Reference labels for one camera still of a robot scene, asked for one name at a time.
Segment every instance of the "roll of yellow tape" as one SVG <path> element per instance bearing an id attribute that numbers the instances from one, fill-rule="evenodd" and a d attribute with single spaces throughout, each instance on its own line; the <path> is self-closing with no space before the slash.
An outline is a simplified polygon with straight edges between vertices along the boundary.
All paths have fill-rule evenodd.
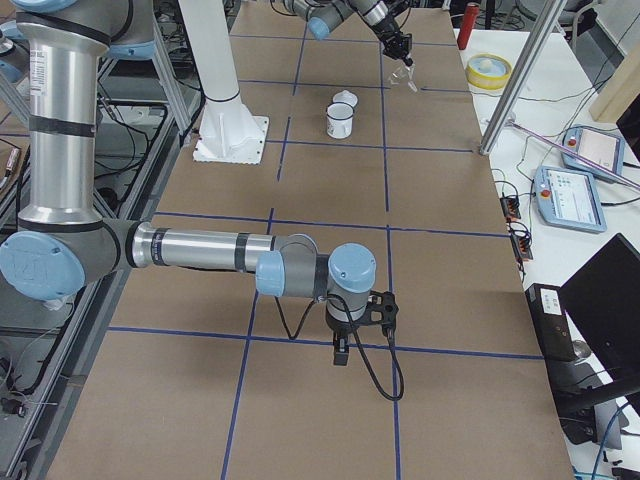
<path id="1" fill-rule="evenodd" d="M 511 64 L 504 58 L 481 53 L 467 62 L 467 81 L 474 87 L 498 90 L 507 84 L 511 70 Z"/>

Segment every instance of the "white table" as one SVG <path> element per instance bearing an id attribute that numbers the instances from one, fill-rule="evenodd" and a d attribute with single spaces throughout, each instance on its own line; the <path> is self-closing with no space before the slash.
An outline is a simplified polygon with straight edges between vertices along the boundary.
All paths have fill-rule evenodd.
<path id="1" fill-rule="evenodd" d="M 528 33 L 525 32 L 476 30 L 471 35 L 467 49 L 461 52 L 462 61 L 466 65 L 467 59 L 475 54 L 492 53 L 509 60 L 512 65 L 515 65 L 527 36 Z M 560 34 L 555 33 L 552 34 L 538 59 L 521 93 L 521 97 L 559 99 L 583 92 L 589 87 L 591 87 L 591 82 L 571 52 L 569 45 Z M 489 93 L 496 96 L 501 93 L 501 91 L 487 92 L 473 86 L 470 86 L 470 88 L 475 93 Z M 516 121 L 542 135 L 557 134 L 566 128 L 565 124 L 576 112 L 580 102 L 589 93 L 587 91 L 578 97 L 560 102 L 538 102 L 521 99 L 516 103 L 514 109 Z M 591 118 L 589 106 L 596 97 L 597 94 L 586 103 L 586 106 L 573 123 L 593 125 L 601 129 L 615 128 L 616 126 L 613 124 L 597 123 Z M 478 122 L 483 132 L 497 103 L 497 98 L 474 94 Z M 491 166 L 502 170 L 506 175 L 506 180 L 513 183 L 521 194 L 528 192 L 531 186 L 531 183 L 516 170 L 516 164 L 520 162 L 523 155 L 525 139 L 526 135 L 524 133 L 513 129 L 505 129 L 490 156 Z M 628 147 L 625 152 L 625 161 L 637 163 L 633 152 Z M 549 152 L 549 147 L 546 145 L 535 139 L 529 140 L 526 157 L 524 162 L 521 163 L 520 169 L 531 177 L 542 162 L 545 165 L 562 166 L 560 154 L 557 150 Z M 636 182 L 640 181 L 640 170 L 624 167 L 623 175 Z M 496 180 L 502 179 L 502 175 L 498 171 L 494 171 L 494 176 Z M 638 196 L 633 190 L 621 185 L 608 185 L 600 181 L 597 183 L 600 199 L 603 202 L 618 202 Z M 502 192 L 503 184 L 497 183 L 496 187 L 499 193 Z M 513 189 L 505 185 L 504 192 L 509 195 L 513 193 Z M 639 248 L 640 202 L 604 210 L 608 226 L 607 231 L 601 234 L 582 233 L 544 224 L 537 211 L 535 200 L 531 209 L 529 209 L 529 197 L 521 197 L 522 222 L 531 226 L 534 256 L 533 261 L 525 263 L 526 277 L 523 287 L 526 289 L 532 283 L 562 285 L 618 232 L 622 232 L 636 248 Z M 572 324 L 570 327 L 573 338 L 581 338 Z M 600 362 L 593 356 L 588 361 L 595 371 L 603 369 Z M 603 382 L 611 381 L 611 378 L 606 373 L 600 375 L 600 378 Z M 631 421 L 628 430 L 639 432 L 640 418 L 631 408 L 625 410 L 625 415 Z M 621 466 L 640 470 L 640 439 L 624 436 L 622 441 L 624 463 Z M 591 472 L 598 446 L 584 444 L 576 447 L 567 441 L 567 447 L 574 466 L 579 471 Z M 610 464 L 601 462 L 599 472 L 610 475 Z"/>

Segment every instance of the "printed label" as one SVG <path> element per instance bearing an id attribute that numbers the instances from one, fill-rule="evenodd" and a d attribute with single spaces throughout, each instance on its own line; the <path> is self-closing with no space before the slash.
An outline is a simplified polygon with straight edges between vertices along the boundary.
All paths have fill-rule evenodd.
<path id="1" fill-rule="evenodd" d="M 47 94 L 47 52 L 42 50 L 31 51 L 31 95 L 42 96 Z"/>
<path id="2" fill-rule="evenodd" d="M 549 315 L 562 315 L 562 309 L 560 308 L 560 300 L 558 299 L 558 292 L 555 290 L 547 290 L 546 288 L 540 289 L 540 296 L 542 297 L 542 310 Z"/>

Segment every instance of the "white cup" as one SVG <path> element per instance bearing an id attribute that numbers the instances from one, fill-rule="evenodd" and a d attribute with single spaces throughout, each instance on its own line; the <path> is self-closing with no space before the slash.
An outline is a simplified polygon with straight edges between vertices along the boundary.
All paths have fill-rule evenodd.
<path id="1" fill-rule="evenodd" d="M 334 102 L 327 107 L 327 134 L 338 140 L 351 135 L 353 107 L 345 102 Z"/>
<path id="2" fill-rule="evenodd" d="M 333 102 L 348 103 L 355 110 L 356 105 L 358 105 L 358 96 L 355 93 L 351 93 L 349 90 L 343 90 L 333 96 Z"/>

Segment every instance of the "black monitor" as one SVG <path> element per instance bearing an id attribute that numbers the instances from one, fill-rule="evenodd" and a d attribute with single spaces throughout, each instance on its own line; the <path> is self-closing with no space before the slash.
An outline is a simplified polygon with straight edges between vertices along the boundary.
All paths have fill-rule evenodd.
<path id="1" fill-rule="evenodd" d="M 627 388 L 630 381 L 637 383 L 634 378 L 640 374 L 640 253 L 618 233 L 558 294 L 560 303 L 614 382 L 625 383 Z M 640 414 L 640 393 L 628 395 L 627 399 Z"/>

